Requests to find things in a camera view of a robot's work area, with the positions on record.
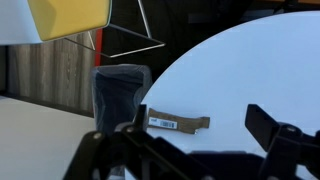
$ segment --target white floor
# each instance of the white floor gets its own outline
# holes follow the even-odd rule
[[[0,96],[0,179],[62,179],[92,118]]]

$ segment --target white table top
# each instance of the white table top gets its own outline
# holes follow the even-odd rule
[[[0,96],[0,179],[62,179],[92,118]]]
[[[244,126],[247,105],[314,135],[320,129],[320,12],[248,22],[197,45],[172,64],[142,103],[185,117],[210,116],[198,134],[152,129],[192,150],[265,152]],[[312,176],[299,167],[298,175]]]
[[[42,42],[27,0],[1,0],[0,25],[0,45]]]

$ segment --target barcode label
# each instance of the barcode label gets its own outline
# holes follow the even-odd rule
[[[177,129],[177,124],[178,123],[174,121],[168,121],[164,119],[149,117],[149,125],[152,125],[152,126],[164,127],[169,129]]]

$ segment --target yellow panel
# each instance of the yellow panel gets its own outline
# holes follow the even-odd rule
[[[28,0],[41,40],[106,26],[111,0]]]

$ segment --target white round table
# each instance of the white round table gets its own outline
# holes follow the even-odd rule
[[[142,102],[184,117],[210,116],[197,134],[148,128],[181,150],[265,156],[246,129],[248,104],[314,135],[320,129],[320,12],[251,21],[217,34],[172,64]],[[298,175],[312,179],[304,168]]]

